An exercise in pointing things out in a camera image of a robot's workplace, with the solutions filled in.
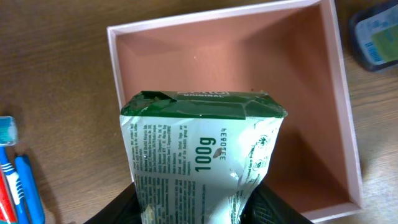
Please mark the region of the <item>blue white toothbrush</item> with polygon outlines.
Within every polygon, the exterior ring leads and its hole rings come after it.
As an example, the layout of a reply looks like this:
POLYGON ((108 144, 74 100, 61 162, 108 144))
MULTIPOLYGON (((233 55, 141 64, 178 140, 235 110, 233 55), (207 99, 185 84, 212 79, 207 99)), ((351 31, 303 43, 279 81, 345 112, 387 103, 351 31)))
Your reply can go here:
POLYGON ((1 117, 1 170, 11 193, 14 208, 16 210, 18 224, 29 224, 29 218, 25 207, 24 190, 19 174, 10 162, 6 148, 14 146, 18 140, 15 120, 11 116, 1 117))

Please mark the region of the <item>green white soap packet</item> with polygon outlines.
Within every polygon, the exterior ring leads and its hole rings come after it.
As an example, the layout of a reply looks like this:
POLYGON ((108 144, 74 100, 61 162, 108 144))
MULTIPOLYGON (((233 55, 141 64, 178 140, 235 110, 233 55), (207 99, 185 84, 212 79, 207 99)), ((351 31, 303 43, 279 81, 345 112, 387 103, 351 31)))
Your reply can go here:
POLYGON ((119 119, 142 223, 239 223, 286 116, 262 92, 133 96, 119 119))

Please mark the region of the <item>red green toothpaste tube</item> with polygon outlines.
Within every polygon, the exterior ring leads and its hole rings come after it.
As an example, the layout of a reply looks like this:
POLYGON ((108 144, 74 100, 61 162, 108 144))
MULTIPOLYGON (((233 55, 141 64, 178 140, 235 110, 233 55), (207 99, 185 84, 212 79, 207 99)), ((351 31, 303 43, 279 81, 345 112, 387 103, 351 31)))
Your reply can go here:
POLYGON ((1 224, 18 224, 5 176, 2 172, 0 177, 0 188, 1 224))

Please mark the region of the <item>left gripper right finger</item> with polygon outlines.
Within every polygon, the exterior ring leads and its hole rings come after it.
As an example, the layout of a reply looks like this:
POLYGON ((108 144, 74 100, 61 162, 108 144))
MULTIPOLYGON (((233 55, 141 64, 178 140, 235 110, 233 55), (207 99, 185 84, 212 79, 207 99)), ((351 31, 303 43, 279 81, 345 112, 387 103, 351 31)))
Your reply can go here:
POLYGON ((280 198, 267 184, 244 184, 248 200, 241 213, 242 224, 313 224, 280 198))

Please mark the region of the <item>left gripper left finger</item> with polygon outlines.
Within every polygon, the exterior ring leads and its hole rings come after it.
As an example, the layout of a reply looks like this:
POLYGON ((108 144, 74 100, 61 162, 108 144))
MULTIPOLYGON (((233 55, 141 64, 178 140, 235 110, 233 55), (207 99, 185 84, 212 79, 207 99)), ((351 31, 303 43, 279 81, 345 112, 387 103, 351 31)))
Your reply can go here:
POLYGON ((115 199, 84 224, 141 224, 141 209, 134 184, 130 184, 115 199))

